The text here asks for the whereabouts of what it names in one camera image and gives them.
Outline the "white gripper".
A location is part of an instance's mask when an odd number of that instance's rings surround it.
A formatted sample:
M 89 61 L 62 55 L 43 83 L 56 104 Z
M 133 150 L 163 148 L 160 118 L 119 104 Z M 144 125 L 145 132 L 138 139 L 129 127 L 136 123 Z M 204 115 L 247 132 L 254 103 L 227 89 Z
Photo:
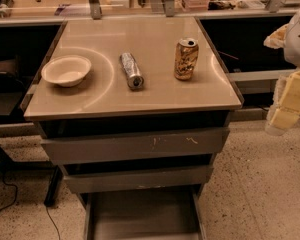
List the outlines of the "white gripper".
M 300 67 L 300 9 L 285 24 L 266 37 L 263 44 L 272 49 L 284 47 L 284 57 Z M 280 76 L 276 82 L 273 104 L 270 106 L 265 131 L 274 136 L 283 135 L 300 119 L 300 68 L 289 76 Z

